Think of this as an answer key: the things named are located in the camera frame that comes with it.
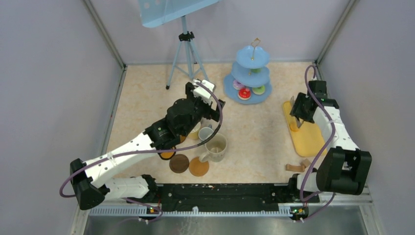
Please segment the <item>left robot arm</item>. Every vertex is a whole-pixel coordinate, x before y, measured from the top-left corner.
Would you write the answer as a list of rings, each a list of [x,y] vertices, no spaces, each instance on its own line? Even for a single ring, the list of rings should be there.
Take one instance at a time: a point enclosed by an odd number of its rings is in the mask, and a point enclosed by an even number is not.
[[[70,183],[79,209],[89,210],[106,200],[142,199],[152,202],[158,194],[155,179],[150,175],[115,178],[130,166],[161,153],[174,154],[176,146],[189,138],[202,119],[221,124],[225,102],[214,95],[216,86],[207,80],[195,79],[185,85],[185,98],[176,100],[165,117],[154,122],[121,147],[95,159],[76,159],[70,163]]]

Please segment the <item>metal tongs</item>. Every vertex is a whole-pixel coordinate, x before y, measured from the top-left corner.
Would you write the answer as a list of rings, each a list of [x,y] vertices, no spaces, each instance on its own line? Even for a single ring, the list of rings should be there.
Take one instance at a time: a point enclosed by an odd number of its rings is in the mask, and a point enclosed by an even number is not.
[[[296,99],[295,99],[295,97],[294,97],[294,96],[292,96],[292,97],[290,98],[290,104],[291,104],[292,108],[294,107],[295,100],[296,100]],[[295,119],[295,128],[294,128],[294,130],[297,130],[297,129],[301,128],[301,126],[302,126],[302,125],[303,125],[303,123],[304,123],[304,120],[299,119],[299,118],[297,118],[297,117],[294,117],[294,119]]]

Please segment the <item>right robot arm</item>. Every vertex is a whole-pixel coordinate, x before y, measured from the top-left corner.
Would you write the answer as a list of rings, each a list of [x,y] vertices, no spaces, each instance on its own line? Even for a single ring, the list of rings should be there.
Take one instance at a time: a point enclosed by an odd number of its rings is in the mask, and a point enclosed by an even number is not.
[[[299,133],[308,135],[303,124],[311,123],[318,127],[323,144],[312,165],[297,176],[297,182],[287,188],[287,196],[294,202],[301,201],[307,192],[333,192],[360,195],[365,187],[371,154],[361,150],[351,139],[340,116],[336,100],[328,98],[325,81],[313,80],[306,84],[307,93],[299,93],[290,111],[294,127]],[[323,152],[326,155],[316,171],[313,165]]]

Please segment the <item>green donut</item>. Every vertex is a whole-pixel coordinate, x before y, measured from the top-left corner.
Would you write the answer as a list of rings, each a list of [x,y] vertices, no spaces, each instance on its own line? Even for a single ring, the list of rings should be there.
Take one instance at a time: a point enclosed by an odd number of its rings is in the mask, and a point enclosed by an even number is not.
[[[256,95],[262,95],[264,94],[266,91],[266,88],[264,85],[260,86],[260,87],[253,87],[252,88],[252,92]]]

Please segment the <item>purple donut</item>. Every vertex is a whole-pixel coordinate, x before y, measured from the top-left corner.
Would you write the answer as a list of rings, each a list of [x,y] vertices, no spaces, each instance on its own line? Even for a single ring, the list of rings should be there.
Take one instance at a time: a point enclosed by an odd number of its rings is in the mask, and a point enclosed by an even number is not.
[[[233,81],[232,86],[236,90],[241,90],[241,89],[245,88],[245,85],[243,85],[242,83],[240,83],[236,79]]]

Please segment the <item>orange biscuit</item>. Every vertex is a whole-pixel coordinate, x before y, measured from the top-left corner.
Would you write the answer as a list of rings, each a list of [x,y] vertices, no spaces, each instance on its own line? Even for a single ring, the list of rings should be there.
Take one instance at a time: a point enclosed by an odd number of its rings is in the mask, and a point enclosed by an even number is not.
[[[299,127],[295,121],[289,123],[289,128],[292,132],[299,131]]]

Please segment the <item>red donut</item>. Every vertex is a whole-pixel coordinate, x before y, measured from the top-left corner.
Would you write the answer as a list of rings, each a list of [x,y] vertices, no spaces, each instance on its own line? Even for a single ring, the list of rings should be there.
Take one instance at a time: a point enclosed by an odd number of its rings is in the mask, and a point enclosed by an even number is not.
[[[248,100],[251,98],[251,89],[249,88],[242,88],[238,91],[238,98],[241,100]]]

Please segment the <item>green cupcake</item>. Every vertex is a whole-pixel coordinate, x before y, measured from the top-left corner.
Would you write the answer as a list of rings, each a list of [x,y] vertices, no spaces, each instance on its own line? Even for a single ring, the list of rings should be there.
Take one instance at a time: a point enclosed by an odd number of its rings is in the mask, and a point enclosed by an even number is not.
[[[262,70],[262,68],[257,68],[257,69],[251,69],[252,73],[260,73]]]

